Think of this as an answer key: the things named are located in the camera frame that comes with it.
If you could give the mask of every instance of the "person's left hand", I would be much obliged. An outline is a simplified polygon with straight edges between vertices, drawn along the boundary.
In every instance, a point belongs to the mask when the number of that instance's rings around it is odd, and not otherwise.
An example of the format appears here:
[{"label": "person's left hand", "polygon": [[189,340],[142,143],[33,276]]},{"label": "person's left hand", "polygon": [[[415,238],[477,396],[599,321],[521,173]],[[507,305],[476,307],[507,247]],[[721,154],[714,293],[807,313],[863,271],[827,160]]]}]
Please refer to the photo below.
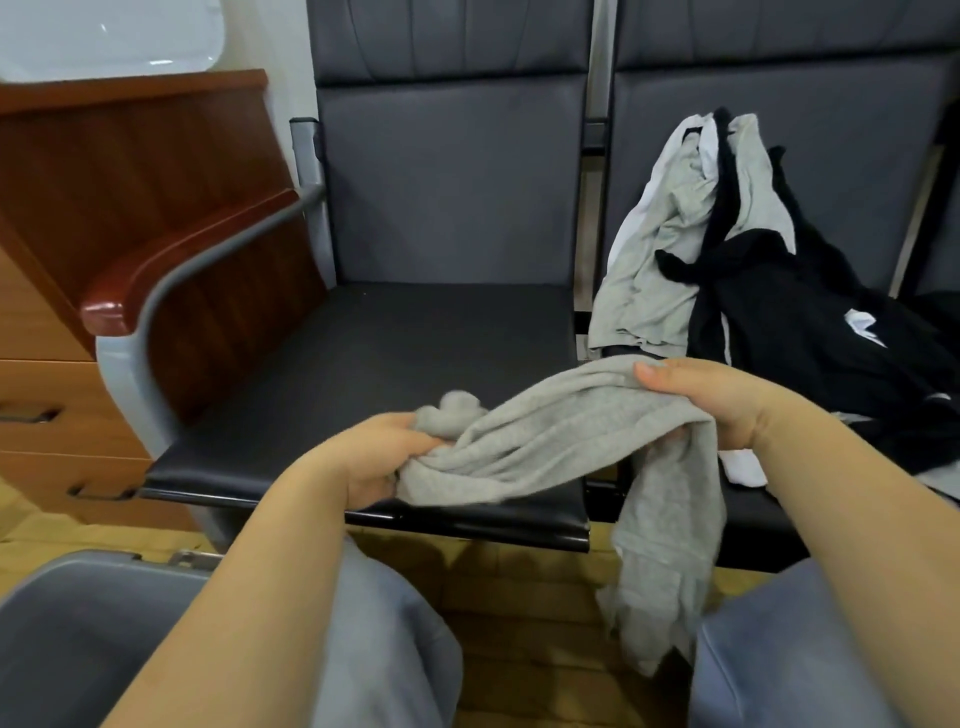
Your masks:
[{"label": "person's left hand", "polygon": [[443,440],[410,429],[412,412],[376,415],[320,443],[303,456],[346,486],[348,510],[360,510],[392,497],[394,473],[409,458],[444,445]]}]

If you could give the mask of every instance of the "white wall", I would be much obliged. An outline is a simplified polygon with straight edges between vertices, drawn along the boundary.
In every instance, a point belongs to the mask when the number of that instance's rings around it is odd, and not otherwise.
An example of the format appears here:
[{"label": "white wall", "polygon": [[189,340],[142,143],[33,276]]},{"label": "white wall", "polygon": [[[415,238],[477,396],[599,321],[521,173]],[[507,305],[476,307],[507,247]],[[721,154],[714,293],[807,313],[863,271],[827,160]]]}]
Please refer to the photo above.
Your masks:
[{"label": "white wall", "polygon": [[317,93],[306,27],[306,0],[221,0],[227,45],[217,70],[263,68],[270,78],[267,103],[280,149],[297,180],[287,123],[317,115]]},{"label": "white wall", "polygon": [[[306,0],[221,0],[227,47],[216,68],[263,68],[270,77],[268,107],[280,148],[297,178],[288,120],[316,116],[317,96],[306,26]],[[607,115],[610,49],[616,0],[595,0],[587,113]]]}]

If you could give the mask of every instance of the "forearm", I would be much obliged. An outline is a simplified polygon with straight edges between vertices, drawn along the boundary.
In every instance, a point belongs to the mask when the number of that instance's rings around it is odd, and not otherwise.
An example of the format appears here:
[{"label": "forearm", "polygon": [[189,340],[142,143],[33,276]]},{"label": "forearm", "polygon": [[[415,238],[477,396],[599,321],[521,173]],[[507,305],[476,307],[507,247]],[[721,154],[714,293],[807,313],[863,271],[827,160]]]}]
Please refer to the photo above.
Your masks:
[{"label": "forearm", "polygon": [[346,486],[310,482],[317,473],[335,480],[301,459],[271,487],[105,728],[307,724],[346,499]]},{"label": "forearm", "polygon": [[915,725],[960,714],[960,513],[823,410],[783,395],[755,451],[865,654]]}]

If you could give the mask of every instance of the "drawer handle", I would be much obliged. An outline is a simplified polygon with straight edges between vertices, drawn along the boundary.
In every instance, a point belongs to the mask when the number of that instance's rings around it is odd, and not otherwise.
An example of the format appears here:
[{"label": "drawer handle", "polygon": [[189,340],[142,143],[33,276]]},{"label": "drawer handle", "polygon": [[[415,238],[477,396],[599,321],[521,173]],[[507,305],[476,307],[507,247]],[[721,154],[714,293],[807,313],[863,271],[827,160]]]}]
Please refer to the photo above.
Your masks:
[{"label": "drawer handle", "polygon": [[76,498],[77,500],[110,500],[117,502],[122,500],[131,500],[134,496],[136,496],[136,492],[139,490],[139,488],[131,487],[121,491],[115,496],[98,496],[95,493],[84,493],[85,487],[86,483],[71,485],[66,489],[66,494],[70,497]]},{"label": "drawer handle", "polygon": [[53,420],[63,410],[59,407],[11,406],[0,405],[0,423],[18,423],[20,425],[43,425]]}]

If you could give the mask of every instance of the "wooden floor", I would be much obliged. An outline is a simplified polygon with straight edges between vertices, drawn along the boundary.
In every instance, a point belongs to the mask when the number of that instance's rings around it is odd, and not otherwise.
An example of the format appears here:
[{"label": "wooden floor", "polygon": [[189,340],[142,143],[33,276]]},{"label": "wooden floor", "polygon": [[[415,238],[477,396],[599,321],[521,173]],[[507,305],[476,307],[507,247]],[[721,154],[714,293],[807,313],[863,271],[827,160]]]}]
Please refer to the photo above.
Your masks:
[{"label": "wooden floor", "polygon": [[[466,665],[457,728],[680,728],[690,671],[679,658],[653,680],[627,669],[593,598],[615,580],[607,523],[591,552],[352,529],[372,558],[403,573],[446,618]],[[0,482],[0,595],[51,559],[84,548],[131,550],[163,562],[181,548],[212,550],[197,533],[83,525],[40,513]],[[711,601],[767,576],[718,569]]]}]

